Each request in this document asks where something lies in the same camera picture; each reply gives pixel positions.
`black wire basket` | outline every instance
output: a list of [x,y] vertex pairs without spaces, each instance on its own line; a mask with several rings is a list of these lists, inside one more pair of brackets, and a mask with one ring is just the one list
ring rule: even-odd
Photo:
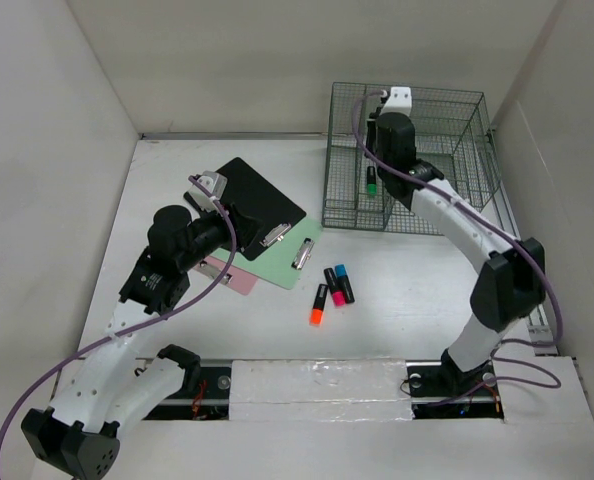
[[[366,167],[372,165],[357,147],[351,128],[354,103],[368,92],[391,85],[334,83],[330,102],[328,151],[322,224],[324,227],[437,235],[425,220],[396,202],[377,179],[377,193],[366,189]],[[440,169],[455,190],[481,211],[499,188],[501,174],[481,92],[411,87],[417,156]],[[369,98],[366,117],[379,104]]]

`white table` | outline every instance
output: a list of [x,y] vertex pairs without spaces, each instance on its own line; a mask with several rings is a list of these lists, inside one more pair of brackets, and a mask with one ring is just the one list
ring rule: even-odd
[[[140,141],[81,344],[103,335],[152,215],[184,205],[188,175],[241,156],[320,218],[325,150],[321,137]],[[508,228],[511,215],[498,200]],[[494,205],[485,214],[499,223]],[[321,327],[311,327],[322,270],[340,262],[357,303],[334,309],[329,302]],[[245,297],[218,287],[161,328],[143,356],[176,343],[204,359],[256,359],[233,364],[230,421],[142,422],[122,443],[107,478],[594,479],[594,423],[570,359],[532,358],[560,376],[560,390],[500,385],[504,422],[410,421],[410,399],[397,388],[401,358],[438,358],[470,315],[475,278],[442,237],[325,230],[293,290],[258,282]],[[197,273],[191,281],[188,298],[208,284]],[[512,333],[528,338],[526,323]],[[504,353],[533,356],[527,348]],[[390,360],[375,360],[381,357]],[[268,360],[321,358],[333,360]],[[353,358],[373,360],[334,360]],[[318,368],[344,364],[347,374],[313,378]],[[64,371],[62,384],[75,370]],[[496,370],[541,379],[514,365]],[[32,479],[67,477],[37,462]]]
[[[188,206],[187,177],[240,156],[300,205],[321,218],[326,141],[140,141],[126,180],[81,345],[100,338],[118,291],[146,245],[152,215],[169,204]],[[486,210],[497,221],[495,210]],[[328,302],[320,328],[308,323],[324,268],[344,263],[357,302]],[[217,287],[168,322],[143,352],[153,357],[177,343],[205,359],[438,358],[470,316],[476,274],[445,238],[324,230],[292,290],[258,282],[248,296]],[[191,273],[196,295],[208,279]],[[519,334],[527,337],[523,322]]]

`bolt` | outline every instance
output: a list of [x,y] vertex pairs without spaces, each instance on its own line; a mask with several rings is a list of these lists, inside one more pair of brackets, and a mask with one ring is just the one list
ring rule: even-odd
[[228,375],[222,375],[217,379],[217,388],[220,390],[228,390],[230,388],[230,377]]
[[497,379],[495,378],[495,376],[490,373],[490,372],[486,372],[481,376],[481,379],[484,381],[484,383],[486,385],[488,385],[489,387],[494,387],[497,384]]
[[410,384],[410,388],[419,388],[421,387],[421,375],[418,373],[413,373],[408,377],[408,383]]

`orange highlighter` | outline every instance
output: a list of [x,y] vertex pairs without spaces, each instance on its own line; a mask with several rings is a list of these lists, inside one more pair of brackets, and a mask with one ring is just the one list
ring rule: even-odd
[[328,295],[328,285],[320,283],[317,288],[317,296],[313,304],[313,311],[310,314],[310,324],[318,326],[321,318],[324,316],[324,305],[326,305],[326,296]]

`black clipboard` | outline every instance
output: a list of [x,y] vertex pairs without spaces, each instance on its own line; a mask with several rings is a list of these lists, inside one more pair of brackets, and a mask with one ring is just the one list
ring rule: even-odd
[[[283,223],[294,227],[306,216],[304,210],[239,157],[219,168],[217,173],[228,180],[221,202],[225,205],[233,204],[242,215],[262,222],[260,233],[242,253],[246,260],[253,261],[272,247],[264,247],[261,242],[273,229]],[[184,194],[184,199],[200,216],[206,214],[188,192]]]

